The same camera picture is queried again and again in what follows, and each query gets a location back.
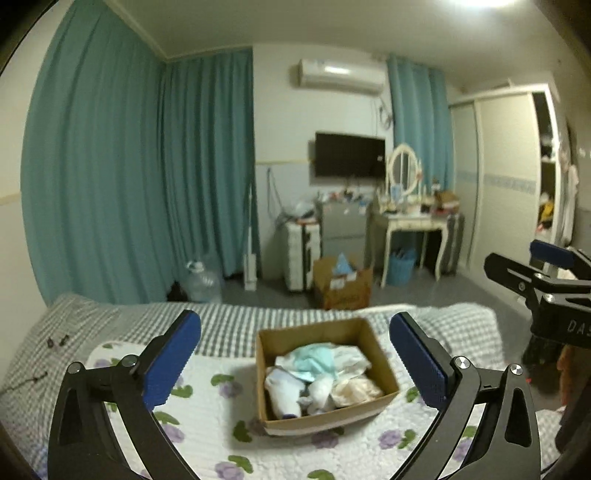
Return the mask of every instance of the folded cloth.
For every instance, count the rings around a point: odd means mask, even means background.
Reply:
[[[338,381],[362,375],[371,368],[371,363],[357,346],[333,345],[331,350],[335,361],[335,370]]]
[[[371,363],[359,347],[333,343],[301,346],[286,356],[278,356],[275,365],[308,383],[325,375],[333,380],[348,380],[371,368]]]
[[[270,367],[267,369],[265,389],[269,392],[271,409],[278,420],[301,417],[298,400],[306,389],[306,384],[302,380],[281,368]]]
[[[384,392],[365,375],[337,382],[330,396],[337,408],[350,407],[384,396]]]
[[[337,379],[331,343],[312,343],[275,358],[275,365],[304,382],[312,383],[321,375]]]

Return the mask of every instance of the screw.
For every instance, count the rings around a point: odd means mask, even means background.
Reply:
[[[465,356],[459,356],[455,359],[455,364],[457,367],[465,370],[470,366],[470,361]]]
[[[82,364],[80,362],[74,362],[68,366],[69,374],[76,374],[82,370]]]
[[[134,366],[136,363],[138,362],[138,357],[137,355],[125,355],[122,359],[121,359],[121,365],[123,365],[124,367],[132,367]]]
[[[509,367],[509,370],[511,370],[511,373],[513,375],[521,375],[523,373],[523,369],[521,368],[521,365],[517,365],[517,364],[511,364],[511,366]]]

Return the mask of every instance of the wardrobe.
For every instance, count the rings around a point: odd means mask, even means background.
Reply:
[[[507,297],[484,275],[487,255],[497,252],[552,273],[531,259],[530,243],[540,238],[563,245],[566,117],[546,84],[464,96],[450,111],[454,189],[466,217],[459,267]],[[546,197],[554,202],[554,215],[542,229]]]

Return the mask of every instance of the plastic water bottle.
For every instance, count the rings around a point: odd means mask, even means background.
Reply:
[[[189,275],[184,290],[194,303],[221,303],[222,287],[214,271],[207,270],[203,262],[191,260],[187,263]]]

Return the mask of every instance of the floor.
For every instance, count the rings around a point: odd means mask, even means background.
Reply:
[[[245,291],[241,279],[228,280],[223,290],[224,303],[267,308],[315,308],[310,294],[287,291],[283,282],[258,281],[255,292]],[[499,322],[499,331],[507,362],[521,363],[521,355],[530,339],[529,320],[502,300],[481,289],[462,275],[445,276],[439,282],[427,270],[417,270],[403,287],[377,285],[372,289],[371,306],[410,303],[418,306],[445,307],[455,303],[472,302],[491,308]],[[558,377],[553,366],[529,372],[536,410],[560,407],[557,395]]]

